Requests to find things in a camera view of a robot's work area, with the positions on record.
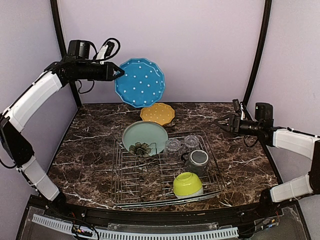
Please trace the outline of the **blue dotted plate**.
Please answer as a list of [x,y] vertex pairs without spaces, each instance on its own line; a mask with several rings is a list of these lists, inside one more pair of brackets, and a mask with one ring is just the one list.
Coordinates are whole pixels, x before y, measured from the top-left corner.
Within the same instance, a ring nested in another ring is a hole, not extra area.
[[147,58],[131,58],[120,65],[124,75],[114,81],[116,94],[134,108],[151,107],[163,97],[165,75]]

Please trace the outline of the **grey mug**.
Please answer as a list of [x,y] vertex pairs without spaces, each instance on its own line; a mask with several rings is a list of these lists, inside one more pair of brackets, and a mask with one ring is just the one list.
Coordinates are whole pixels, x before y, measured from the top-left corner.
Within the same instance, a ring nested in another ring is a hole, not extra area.
[[181,160],[185,163],[185,171],[203,177],[207,173],[209,156],[204,150],[193,150],[181,155]]

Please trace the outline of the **yellow dotted plate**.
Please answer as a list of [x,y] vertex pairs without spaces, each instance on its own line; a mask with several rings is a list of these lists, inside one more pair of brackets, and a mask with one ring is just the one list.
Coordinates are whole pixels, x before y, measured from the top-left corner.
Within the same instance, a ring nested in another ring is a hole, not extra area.
[[155,103],[150,107],[144,107],[140,111],[140,117],[145,122],[154,122],[165,126],[175,118],[175,110],[168,104]]

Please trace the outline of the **light green flower plate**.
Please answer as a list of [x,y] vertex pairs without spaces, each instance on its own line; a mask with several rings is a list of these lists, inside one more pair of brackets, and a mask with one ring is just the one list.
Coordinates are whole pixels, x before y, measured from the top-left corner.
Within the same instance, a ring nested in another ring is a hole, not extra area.
[[122,143],[126,150],[136,143],[147,144],[149,156],[160,154],[169,139],[167,131],[159,124],[151,121],[138,121],[129,125],[123,132]]

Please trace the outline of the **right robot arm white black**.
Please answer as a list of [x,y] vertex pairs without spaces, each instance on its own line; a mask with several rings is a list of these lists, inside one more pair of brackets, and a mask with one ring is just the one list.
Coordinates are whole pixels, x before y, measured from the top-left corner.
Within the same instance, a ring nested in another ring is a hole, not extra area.
[[248,111],[244,103],[233,100],[234,113],[214,120],[214,124],[234,135],[255,136],[269,147],[288,150],[311,160],[311,168],[303,176],[265,189],[260,194],[261,204],[271,205],[286,200],[299,199],[320,193],[320,137],[274,126],[273,106],[269,103],[255,104],[255,120],[246,119]]

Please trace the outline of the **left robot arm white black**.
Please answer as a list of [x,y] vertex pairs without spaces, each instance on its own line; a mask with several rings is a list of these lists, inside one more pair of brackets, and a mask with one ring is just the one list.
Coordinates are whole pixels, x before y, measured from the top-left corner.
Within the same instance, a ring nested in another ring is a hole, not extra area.
[[62,203],[66,196],[52,182],[36,159],[32,145],[22,135],[27,122],[39,108],[60,89],[79,80],[112,82],[125,74],[111,62],[120,50],[120,41],[108,38],[92,59],[86,40],[72,40],[60,61],[45,68],[43,73],[0,115],[0,141],[13,160],[12,168],[22,173],[30,185],[53,203]]

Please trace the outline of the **clear glass right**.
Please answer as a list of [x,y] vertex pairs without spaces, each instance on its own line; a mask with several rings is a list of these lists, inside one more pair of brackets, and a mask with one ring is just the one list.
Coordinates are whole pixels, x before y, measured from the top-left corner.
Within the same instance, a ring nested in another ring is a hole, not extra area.
[[188,135],[183,139],[185,152],[192,152],[199,149],[200,140],[196,135]]

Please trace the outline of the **clear glass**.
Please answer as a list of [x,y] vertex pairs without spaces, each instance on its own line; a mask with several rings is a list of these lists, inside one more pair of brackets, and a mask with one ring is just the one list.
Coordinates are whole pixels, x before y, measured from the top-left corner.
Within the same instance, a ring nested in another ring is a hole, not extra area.
[[199,149],[200,140],[196,135],[188,135],[183,139],[185,152],[192,152]]
[[166,159],[177,159],[182,154],[182,142],[178,139],[171,138],[165,143],[163,157]]

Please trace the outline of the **clear glass left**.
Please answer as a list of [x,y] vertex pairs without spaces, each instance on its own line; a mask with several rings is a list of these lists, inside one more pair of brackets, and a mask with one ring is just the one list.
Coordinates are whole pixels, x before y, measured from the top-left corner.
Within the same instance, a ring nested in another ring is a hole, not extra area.
[[178,139],[171,138],[165,143],[163,157],[166,159],[177,159],[182,154],[182,142]]

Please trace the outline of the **lime green bowl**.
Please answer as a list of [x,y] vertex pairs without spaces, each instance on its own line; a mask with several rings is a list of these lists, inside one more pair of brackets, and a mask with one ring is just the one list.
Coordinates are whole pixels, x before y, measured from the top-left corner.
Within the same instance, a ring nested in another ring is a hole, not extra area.
[[204,193],[200,178],[193,172],[183,172],[173,181],[173,193],[179,198],[197,197]]

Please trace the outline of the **left black frame post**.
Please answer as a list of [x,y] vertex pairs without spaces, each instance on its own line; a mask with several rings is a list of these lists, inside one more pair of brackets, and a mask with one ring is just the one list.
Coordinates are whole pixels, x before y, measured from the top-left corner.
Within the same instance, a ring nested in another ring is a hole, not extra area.
[[[50,8],[51,8],[52,19],[53,19],[53,24],[54,24],[54,29],[55,29],[55,34],[56,34],[60,55],[61,57],[64,57],[67,54],[67,48],[66,48],[66,43],[65,43],[61,19],[60,19],[58,1],[50,0]],[[76,107],[79,109],[82,106],[82,102],[80,99],[80,95],[77,91],[76,84],[74,82],[71,82],[68,85],[70,87]]]

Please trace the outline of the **black frame post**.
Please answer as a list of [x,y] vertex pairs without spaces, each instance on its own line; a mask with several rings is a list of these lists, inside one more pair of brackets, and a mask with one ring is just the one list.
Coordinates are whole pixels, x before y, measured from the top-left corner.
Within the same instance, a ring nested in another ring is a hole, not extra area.
[[273,2],[272,0],[264,1],[263,15],[262,15],[259,38],[257,42],[257,48],[256,48],[250,76],[248,79],[247,87],[243,97],[243,102],[246,105],[248,105],[250,101],[250,98],[254,89],[255,81],[257,78],[258,70],[260,67],[264,46],[265,46],[265,41],[267,37],[268,27],[269,27],[270,15],[272,10],[272,2]]
[[[65,43],[61,19],[60,19],[58,1],[50,0],[50,8],[51,8],[52,19],[53,19],[53,24],[54,24],[54,29],[55,29],[55,34],[56,34],[60,55],[61,57],[64,57],[67,54],[67,48],[66,48],[66,43]],[[71,82],[68,85],[70,87],[76,107],[79,109],[82,106],[82,102],[80,99],[80,95],[77,91],[76,84],[74,82]]]

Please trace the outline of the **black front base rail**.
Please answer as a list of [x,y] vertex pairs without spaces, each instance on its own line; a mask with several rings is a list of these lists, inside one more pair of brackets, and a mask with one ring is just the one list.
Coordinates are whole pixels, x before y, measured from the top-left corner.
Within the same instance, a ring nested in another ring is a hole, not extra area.
[[63,212],[46,199],[30,196],[17,238],[20,240],[83,240],[32,222],[33,215],[72,222],[91,230],[107,228],[109,224],[139,226],[180,226],[216,224],[238,228],[239,237],[229,240],[308,240],[309,231],[297,201],[286,201],[263,207],[259,203],[202,209],[196,211],[151,212],[112,210],[67,203]]

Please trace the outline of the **right black frame post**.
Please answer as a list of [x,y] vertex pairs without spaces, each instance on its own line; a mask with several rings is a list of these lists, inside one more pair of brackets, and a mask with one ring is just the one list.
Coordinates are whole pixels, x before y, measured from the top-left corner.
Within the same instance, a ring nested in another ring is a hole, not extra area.
[[273,2],[272,0],[264,1],[263,15],[262,15],[259,38],[257,42],[257,48],[256,48],[250,76],[248,79],[247,87],[243,97],[243,102],[246,105],[248,105],[250,101],[250,98],[254,89],[255,81],[257,78],[258,70],[260,67],[264,46],[265,46],[265,41],[267,37],[268,27],[269,27],[270,15],[272,10],[272,2]]

